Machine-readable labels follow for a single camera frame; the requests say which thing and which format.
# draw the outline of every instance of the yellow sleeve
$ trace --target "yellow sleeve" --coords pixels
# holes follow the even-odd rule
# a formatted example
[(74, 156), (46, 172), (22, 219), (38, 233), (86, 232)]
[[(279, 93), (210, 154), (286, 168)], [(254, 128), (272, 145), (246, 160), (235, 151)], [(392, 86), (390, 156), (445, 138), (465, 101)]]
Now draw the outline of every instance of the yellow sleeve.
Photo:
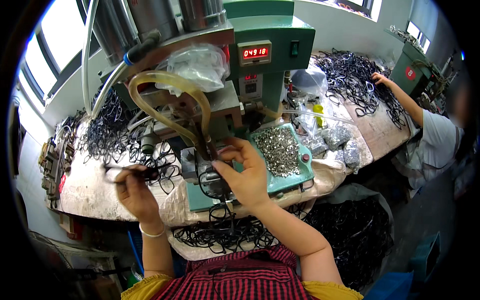
[(351, 288), (334, 282), (303, 281), (307, 292), (321, 300), (362, 300), (363, 296)]
[(122, 300), (150, 300), (172, 277), (156, 274), (137, 282), (121, 294)]

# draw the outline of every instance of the pile of eyeglass frames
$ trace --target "pile of eyeglass frames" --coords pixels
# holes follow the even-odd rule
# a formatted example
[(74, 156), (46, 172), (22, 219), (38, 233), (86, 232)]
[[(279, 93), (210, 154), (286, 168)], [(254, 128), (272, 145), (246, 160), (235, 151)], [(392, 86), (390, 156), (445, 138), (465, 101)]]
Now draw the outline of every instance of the pile of eyeglass frames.
[(319, 55), (312, 57), (327, 76), (327, 96), (332, 102), (337, 103), (332, 96), (345, 99), (346, 95), (350, 101), (359, 106), (355, 108), (355, 112), (357, 116), (362, 117), (373, 114), (379, 101), (382, 101), (387, 106), (387, 115), (393, 124), (399, 129), (406, 125), (400, 117), (405, 114), (405, 109), (385, 85), (375, 85), (372, 79), (374, 72), (388, 76), (388, 71), (381, 71), (374, 61), (349, 51), (338, 51), (333, 48), (331, 53), (319, 52)]
[[(303, 220), (307, 215), (303, 210), (306, 202), (294, 204), (287, 208), (287, 211)], [(213, 215), (216, 210), (224, 210), (221, 216)], [(227, 253), (248, 251), (254, 248), (264, 249), (272, 246), (275, 237), (264, 227), (262, 222), (254, 216), (235, 219), (235, 213), (232, 213), (225, 203), (219, 203), (212, 206), (209, 210), (209, 222), (198, 222), (194, 225), (171, 228), (178, 241), (185, 243), (190, 247), (210, 248), (213, 253)], [(241, 243), (253, 242), (254, 246), (243, 248)], [(219, 245), (222, 250), (214, 251), (212, 247)]]
[(343, 283), (354, 290), (373, 282), (393, 246), (388, 214), (372, 197), (314, 205), (305, 222), (330, 243)]
[[(94, 102), (98, 98), (101, 88), (99, 87), (95, 94)], [(88, 128), (78, 139), (76, 150), (80, 151), (81, 154), (85, 151), (88, 152), (84, 164), (91, 158), (102, 160), (104, 165), (109, 165), (112, 160), (118, 163), (125, 151), (128, 151), (129, 162), (132, 164), (159, 167), (166, 163), (175, 162), (175, 154), (166, 141), (162, 142), (158, 153), (154, 153), (154, 155), (148, 156), (142, 152), (136, 138), (143, 128), (137, 128), (132, 132), (127, 130), (127, 124), (134, 115), (135, 112), (130, 112), (125, 107), (117, 92), (110, 89), (97, 118), (90, 121)], [(172, 178), (179, 175), (180, 168), (176, 165), (170, 165), (162, 172), (162, 176), (155, 181), (149, 181), (148, 185), (154, 185), (158, 182), (161, 189), (169, 194), (175, 187)]]

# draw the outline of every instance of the window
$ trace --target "window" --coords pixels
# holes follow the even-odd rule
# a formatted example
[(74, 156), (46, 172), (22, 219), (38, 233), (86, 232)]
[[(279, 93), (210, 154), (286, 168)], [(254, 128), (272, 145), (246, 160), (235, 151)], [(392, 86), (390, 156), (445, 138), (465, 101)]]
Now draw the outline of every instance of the window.
[(42, 20), (42, 30), (60, 70), (82, 50), (85, 24), (74, 0), (56, 0)]
[(337, 5), (354, 12), (361, 12), (366, 17), (372, 17), (373, 0), (337, 0)]
[(33, 36), (30, 42), (28, 42), (25, 60), (30, 72), (42, 89), (42, 92), (44, 94), (48, 93), (57, 81), (57, 78), (55, 78), (52, 70), (48, 66), (36, 36)]
[(428, 46), (430, 46), (430, 40), (423, 34), (418, 27), (411, 21), (407, 24), (407, 32), (419, 41), (419, 44), (423, 47), (423, 53), (427, 53)]
[[(55, 0), (38, 23), (20, 65), (20, 83), (29, 97), (45, 106), (65, 81), (81, 67), (86, 13), (83, 0)], [(94, 35), (90, 55), (100, 46)]]

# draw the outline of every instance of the machine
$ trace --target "machine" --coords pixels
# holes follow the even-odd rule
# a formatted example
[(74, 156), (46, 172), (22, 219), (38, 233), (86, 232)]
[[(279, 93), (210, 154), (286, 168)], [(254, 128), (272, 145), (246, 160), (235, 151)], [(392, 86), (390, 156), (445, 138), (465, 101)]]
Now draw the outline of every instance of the machine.
[[(149, 115), (129, 126), (134, 130), (142, 124), (136, 130), (144, 153), (153, 153), (157, 143), (168, 139), (181, 161), (191, 211), (234, 201), (211, 161), (224, 137), (251, 139), (253, 131), (279, 116), (289, 71), (308, 67), (315, 30), (293, 16), (293, 0), (179, 0), (177, 16), (169, 0), (103, 2), (90, 1), (84, 50), (93, 28), (110, 67), (101, 73), (104, 87), (90, 109), (88, 60), (83, 60), (87, 113), (96, 118), (113, 86), (129, 108), (140, 107)], [(158, 71), (172, 52), (198, 44), (214, 45), (225, 54), (230, 75), (223, 88), (204, 93), (181, 76)], [(153, 83), (183, 93), (177, 97)], [(298, 159), (301, 173), (295, 178), (278, 180), (269, 174), (270, 194), (313, 179), (310, 151), (300, 147)]]
[(442, 114), (445, 110), (444, 93), (449, 84), (444, 72), (428, 60), (411, 35), (394, 26), (385, 31), (405, 42), (390, 79), (422, 108)]

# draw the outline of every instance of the black switch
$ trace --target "black switch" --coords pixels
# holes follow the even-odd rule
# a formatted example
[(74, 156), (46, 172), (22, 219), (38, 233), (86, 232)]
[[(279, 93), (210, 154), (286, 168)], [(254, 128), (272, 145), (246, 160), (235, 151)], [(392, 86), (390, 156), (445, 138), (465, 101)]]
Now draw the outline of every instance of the black switch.
[(246, 84), (245, 85), (245, 93), (255, 93), (257, 91), (257, 84)]
[(291, 41), (290, 42), (290, 56), (297, 57), (299, 55), (299, 46), (300, 41)]

